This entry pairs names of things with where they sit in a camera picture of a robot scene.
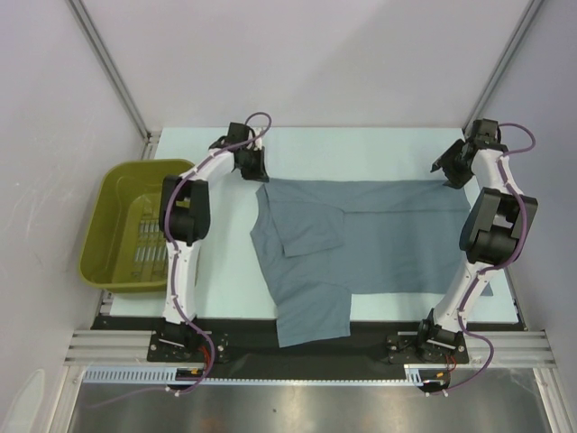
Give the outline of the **blue-grey t shirt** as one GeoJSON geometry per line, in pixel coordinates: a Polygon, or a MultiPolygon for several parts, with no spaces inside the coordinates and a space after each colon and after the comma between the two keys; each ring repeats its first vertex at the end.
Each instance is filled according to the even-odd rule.
{"type": "Polygon", "coordinates": [[[252,244],[279,345],[348,336],[352,298],[445,294],[471,205],[438,180],[279,180],[256,193],[252,244]]]}

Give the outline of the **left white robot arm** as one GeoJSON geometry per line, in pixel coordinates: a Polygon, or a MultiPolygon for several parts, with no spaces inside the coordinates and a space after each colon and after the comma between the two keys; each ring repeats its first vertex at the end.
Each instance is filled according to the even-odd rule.
{"type": "Polygon", "coordinates": [[[157,345],[179,360],[197,352],[213,358],[210,337],[196,323],[195,295],[199,253],[211,226],[211,188],[236,170],[244,180],[267,182],[263,137],[269,130],[268,124],[252,127],[249,120],[230,123],[201,162],[162,182],[159,229],[166,240],[167,289],[157,345]]]}

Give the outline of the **left aluminium corner post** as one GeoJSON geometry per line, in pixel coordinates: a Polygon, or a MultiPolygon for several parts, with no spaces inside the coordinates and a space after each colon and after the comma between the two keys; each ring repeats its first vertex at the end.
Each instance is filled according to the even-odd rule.
{"type": "Polygon", "coordinates": [[[134,102],[131,92],[126,85],[119,68],[105,44],[105,40],[97,29],[96,23],[91,17],[85,2],[81,0],[67,0],[66,4],[74,16],[78,27],[87,39],[88,45],[105,73],[113,91],[116,93],[116,96],[128,115],[129,120],[133,124],[138,135],[147,142],[150,139],[151,133],[143,120],[140,110],[134,102]]]}

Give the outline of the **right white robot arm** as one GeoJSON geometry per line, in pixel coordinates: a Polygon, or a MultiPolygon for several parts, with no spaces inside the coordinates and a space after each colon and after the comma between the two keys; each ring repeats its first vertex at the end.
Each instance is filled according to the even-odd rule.
{"type": "Polygon", "coordinates": [[[538,209],[522,192],[509,167],[513,155],[502,142],[502,124],[478,119],[432,165],[446,186],[463,188],[477,180],[480,192],[463,225],[459,248],[463,261],[442,300],[421,321],[415,349],[428,363],[464,350],[466,325],[475,301],[496,273],[521,254],[538,209]]]}

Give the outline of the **olive green plastic basket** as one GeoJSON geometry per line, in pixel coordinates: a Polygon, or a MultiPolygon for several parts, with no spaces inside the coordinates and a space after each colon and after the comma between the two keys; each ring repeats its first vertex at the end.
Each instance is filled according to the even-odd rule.
{"type": "Polygon", "coordinates": [[[85,283],[113,294],[166,290],[168,259],[159,226],[162,183],[192,167],[181,159],[129,161],[107,172],[79,258],[85,283]]]}

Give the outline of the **aluminium corner post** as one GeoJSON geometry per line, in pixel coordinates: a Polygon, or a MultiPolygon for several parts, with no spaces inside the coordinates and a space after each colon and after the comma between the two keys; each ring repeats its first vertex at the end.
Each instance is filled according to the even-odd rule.
{"type": "Polygon", "coordinates": [[[472,123],[480,118],[486,111],[487,106],[499,88],[501,80],[505,77],[517,52],[520,50],[520,47],[524,43],[545,4],[545,0],[531,0],[527,2],[527,6],[521,14],[514,31],[508,38],[502,53],[499,55],[499,59],[492,69],[486,84],[462,125],[461,130],[463,134],[468,133],[472,127],[472,123]]]}
{"type": "Polygon", "coordinates": [[[88,45],[105,73],[113,91],[116,93],[116,96],[128,115],[129,120],[133,124],[138,135],[147,142],[150,139],[151,133],[143,120],[140,110],[134,102],[131,92],[126,85],[119,68],[105,44],[105,40],[97,29],[96,23],[91,17],[85,2],[81,0],[67,0],[66,4],[74,16],[78,27],[87,39],[88,45]]]}

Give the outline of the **right aluminium corner post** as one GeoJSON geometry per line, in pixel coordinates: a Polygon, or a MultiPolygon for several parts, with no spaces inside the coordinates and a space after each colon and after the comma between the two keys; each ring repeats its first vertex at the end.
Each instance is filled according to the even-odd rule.
{"type": "Polygon", "coordinates": [[[505,77],[517,52],[520,50],[520,47],[524,43],[545,4],[545,0],[531,0],[527,2],[527,6],[521,14],[514,31],[508,38],[502,53],[499,55],[499,59],[492,69],[486,84],[462,125],[461,130],[463,134],[468,133],[472,127],[472,123],[480,118],[486,111],[487,106],[499,88],[501,80],[505,77]]]}

